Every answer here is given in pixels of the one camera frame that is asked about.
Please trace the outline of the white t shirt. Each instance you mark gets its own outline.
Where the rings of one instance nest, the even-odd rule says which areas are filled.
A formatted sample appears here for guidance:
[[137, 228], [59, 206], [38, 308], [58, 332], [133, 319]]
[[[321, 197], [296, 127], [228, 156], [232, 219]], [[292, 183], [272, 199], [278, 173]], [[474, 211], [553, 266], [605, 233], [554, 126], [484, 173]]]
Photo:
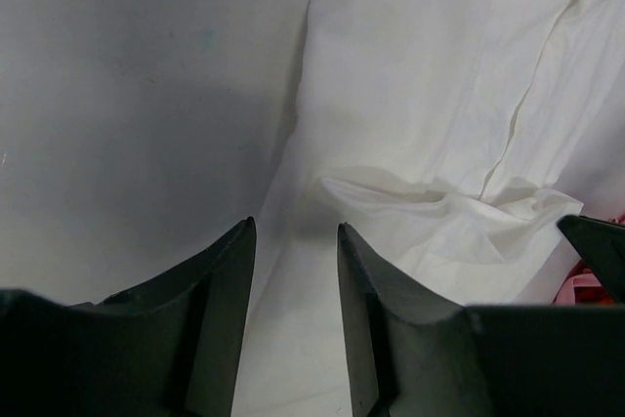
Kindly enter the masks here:
[[624, 75], [624, 0], [312, 0], [233, 412], [351, 412], [336, 231], [460, 304], [547, 303], [555, 184]]

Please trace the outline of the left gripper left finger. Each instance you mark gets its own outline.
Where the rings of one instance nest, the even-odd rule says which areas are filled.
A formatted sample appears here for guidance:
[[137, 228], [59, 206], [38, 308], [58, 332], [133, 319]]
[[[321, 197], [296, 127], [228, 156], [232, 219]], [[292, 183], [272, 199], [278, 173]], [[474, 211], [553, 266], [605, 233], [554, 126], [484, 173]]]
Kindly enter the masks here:
[[100, 303], [1, 293], [5, 416], [228, 416], [257, 232], [211, 246]]

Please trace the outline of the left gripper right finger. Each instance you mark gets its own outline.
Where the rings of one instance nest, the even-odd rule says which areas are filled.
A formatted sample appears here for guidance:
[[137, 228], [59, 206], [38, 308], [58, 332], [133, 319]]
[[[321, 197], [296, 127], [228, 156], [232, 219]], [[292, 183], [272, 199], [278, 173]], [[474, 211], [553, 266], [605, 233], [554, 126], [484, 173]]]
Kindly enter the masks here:
[[620, 416], [624, 304], [467, 306], [339, 226], [356, 416]]

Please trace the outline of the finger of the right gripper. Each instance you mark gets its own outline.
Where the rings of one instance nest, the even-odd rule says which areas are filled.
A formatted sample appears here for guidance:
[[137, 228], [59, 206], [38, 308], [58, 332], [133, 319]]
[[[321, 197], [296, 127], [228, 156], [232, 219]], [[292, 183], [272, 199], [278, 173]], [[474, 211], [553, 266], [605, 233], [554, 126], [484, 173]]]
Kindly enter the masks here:
[[615, 303], [624, 302], [624, 226], [586, 216], [557, 222], [564, 238], [594, 273]]

